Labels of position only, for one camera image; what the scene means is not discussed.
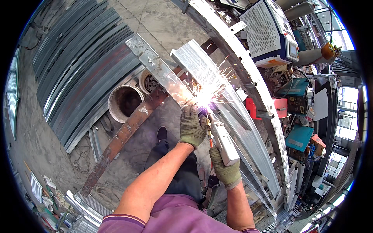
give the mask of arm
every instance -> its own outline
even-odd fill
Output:
[[[129,214],[147,222],[154,203],[164,194],[186,157],[194,150],[188,143],[176,147],[141,173],[124,191],[115,214]]]
[[[198,119],[197,106],[186,106],[180,117],[180,141],[176,147],[126,188],[114,213],[129,214],[147,223],[154,203],[164,194],[187,156],[203,142],[206,131],[206,118]]]
[[[216,147],[210,148],[210,157],[217,178],[223,182],[228,192],[227,225],[238,231],[255,228],[253,213],[247,201],[239,172],[239,162],[227,167],[224,166]]]
[[[255,228],[253,213],[242,181],[233,189],[228,190],[227,225],[237,231]]]

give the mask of shirt sleeve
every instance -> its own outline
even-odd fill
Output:
[[[255,228],[248,228],[248,229],[245,229],[243,231],[241,231],[242,233],[260,233],[259,230],[255,229]]]
[[[141,233],[145,222],[128,214],[109,214],[102,220],[97,233],[122,233],[123,229],[131,233]]]

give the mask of glove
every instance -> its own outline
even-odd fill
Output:
[[[196,150],[205,139],[207,121],[205,116],[198,119],[197,105],[189,105],[183,109],[180,117],[180,140],[194,146]]]
[[[223,182],[225,189],[230,190],[236,187],[241,181],[239,162],[227,167],[224,166],[220,152],[216,147],[210,148],[210,157],[215,169],[216,177]]]

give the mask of forearm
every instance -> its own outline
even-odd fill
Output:
[[[154,203],[164,194],[186,157],[194,150],[188,143],[176,147],[141,173],[124,191],[114,213],[130,214],[147,222]]]
[[[228,190],[227,225],[238,231],[255,228],[253,213],[242,181],[233,189]]]

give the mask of shoe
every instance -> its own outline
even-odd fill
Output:
[[[157,132],[157,139],[160,142],[162,139],[167,139],[167,128],[164,126],[159,127]]]

